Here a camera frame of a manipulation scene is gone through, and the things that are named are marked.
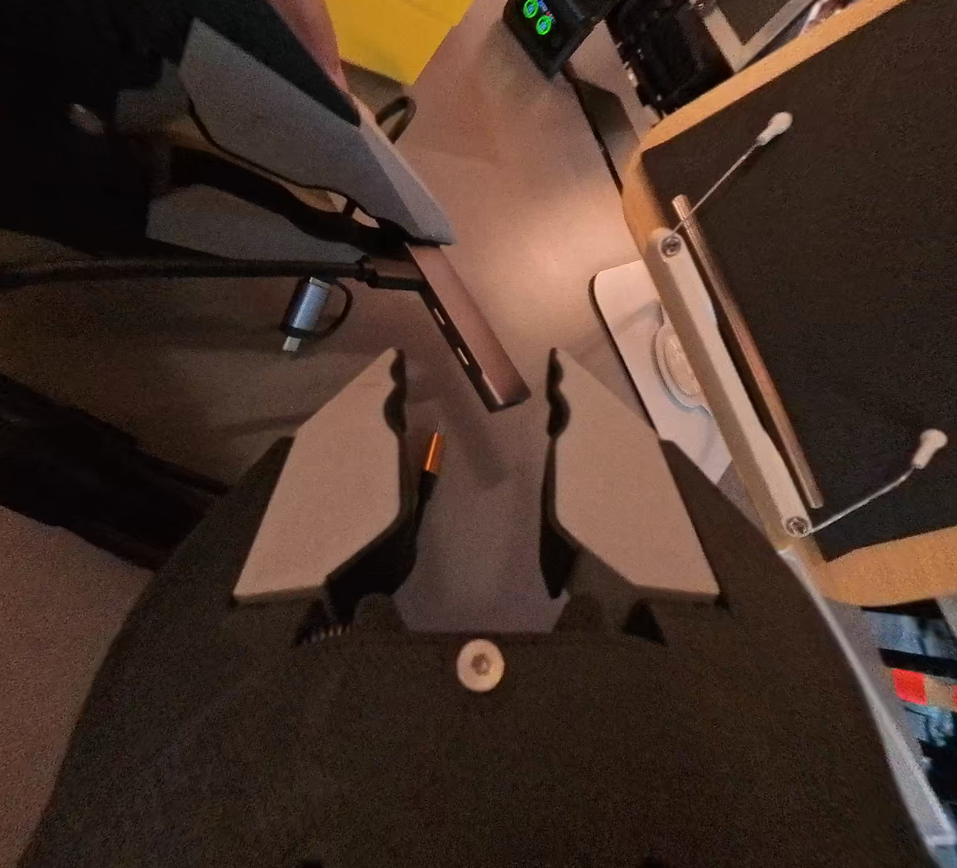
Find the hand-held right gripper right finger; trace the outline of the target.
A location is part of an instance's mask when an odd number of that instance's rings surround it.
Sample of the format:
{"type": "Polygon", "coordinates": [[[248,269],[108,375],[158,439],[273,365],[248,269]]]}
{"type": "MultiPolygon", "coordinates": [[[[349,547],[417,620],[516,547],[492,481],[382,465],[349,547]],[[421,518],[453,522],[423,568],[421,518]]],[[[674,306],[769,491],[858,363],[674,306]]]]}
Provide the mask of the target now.
{"type": "Polygon", "coordinates": [[[597,579],[626,599],[716,600],[717,580],[651,425],[559,348],[549,353],[545,390],[549,596],[597,579]]]}

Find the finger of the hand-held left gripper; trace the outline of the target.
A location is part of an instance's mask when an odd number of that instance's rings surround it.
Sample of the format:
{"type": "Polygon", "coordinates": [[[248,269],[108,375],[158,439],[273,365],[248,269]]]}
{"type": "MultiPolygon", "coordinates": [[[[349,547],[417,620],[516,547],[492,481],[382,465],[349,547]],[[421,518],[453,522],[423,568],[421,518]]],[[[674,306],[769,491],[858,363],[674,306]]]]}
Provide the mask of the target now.
{"type": "Polygon", "coordinates": [[[178,78],[199,128],[228,155],[289,184],[347,196],[413,240],[456,243],[445,211],[365,105],[356,107],[358,124],[348,122],[199,19],[178,78]]]}
{"type": "Polygon", "coordinates": [[[150,200],[147,237],[234,260],[350,263],[378,251],[378,230],[279,190],[240,195],[190,183],[150,200]]]}

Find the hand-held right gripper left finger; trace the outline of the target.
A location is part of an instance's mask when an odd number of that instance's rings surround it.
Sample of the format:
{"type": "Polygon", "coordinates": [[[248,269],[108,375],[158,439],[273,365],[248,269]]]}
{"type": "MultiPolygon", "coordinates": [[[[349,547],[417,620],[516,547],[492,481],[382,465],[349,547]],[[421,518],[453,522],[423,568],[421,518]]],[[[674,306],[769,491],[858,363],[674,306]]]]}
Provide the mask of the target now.
{"type": "Polygon", "coordinates": [[[237,604],[314,599],[410,512],[406,367],[384,351],[296,431],[240,575],[237,604]]]}

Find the black usb-c cable orange plug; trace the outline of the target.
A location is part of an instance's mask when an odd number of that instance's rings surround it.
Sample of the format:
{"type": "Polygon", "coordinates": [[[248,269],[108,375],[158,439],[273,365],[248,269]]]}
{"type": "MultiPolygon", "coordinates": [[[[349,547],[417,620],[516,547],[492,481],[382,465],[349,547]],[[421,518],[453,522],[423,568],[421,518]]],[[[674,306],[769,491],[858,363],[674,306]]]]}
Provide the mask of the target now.
{"type": "Polygon", "coordinates": [[[445,453],[445,435],[440,426],[432,431],[417,476],[415,511],[416,516],[424,515],[437,488],[441,475],[445,453]]]}

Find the dark grey usb hub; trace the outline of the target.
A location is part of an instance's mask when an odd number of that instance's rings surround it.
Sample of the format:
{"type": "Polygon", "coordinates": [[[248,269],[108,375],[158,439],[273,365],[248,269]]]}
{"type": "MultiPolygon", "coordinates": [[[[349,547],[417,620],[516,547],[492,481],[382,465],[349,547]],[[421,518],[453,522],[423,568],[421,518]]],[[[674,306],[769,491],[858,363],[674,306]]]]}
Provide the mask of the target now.
{"type": "Polygon", "coordinates": [[[523,404],[530,389],[442,247],[406,245],[420,295],[488,412],[523,404]]]}

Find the black electronic equipment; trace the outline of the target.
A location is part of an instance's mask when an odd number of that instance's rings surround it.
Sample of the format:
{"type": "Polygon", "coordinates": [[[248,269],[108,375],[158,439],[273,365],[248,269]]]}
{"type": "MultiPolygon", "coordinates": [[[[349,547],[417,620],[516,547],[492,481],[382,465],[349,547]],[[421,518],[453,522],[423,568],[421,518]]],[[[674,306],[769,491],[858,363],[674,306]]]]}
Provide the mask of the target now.
{"type": "Polygon", "coordinates": [[[636,80],[640,102],[661,116],[693,102],[732,75],[689,0],[621,0],[606,24],[636,80]]]}

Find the wooden framed black board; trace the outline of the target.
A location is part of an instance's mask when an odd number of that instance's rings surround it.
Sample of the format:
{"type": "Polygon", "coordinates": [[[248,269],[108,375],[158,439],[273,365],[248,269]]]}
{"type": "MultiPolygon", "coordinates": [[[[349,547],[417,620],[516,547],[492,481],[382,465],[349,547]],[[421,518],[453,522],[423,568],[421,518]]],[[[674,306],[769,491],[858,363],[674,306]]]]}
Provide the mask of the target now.
{"type": "Polygon", "coordinates": [[[955,596],[955,4],[852,5],[624,177],[761,527],[862,608],[955,596]]]}

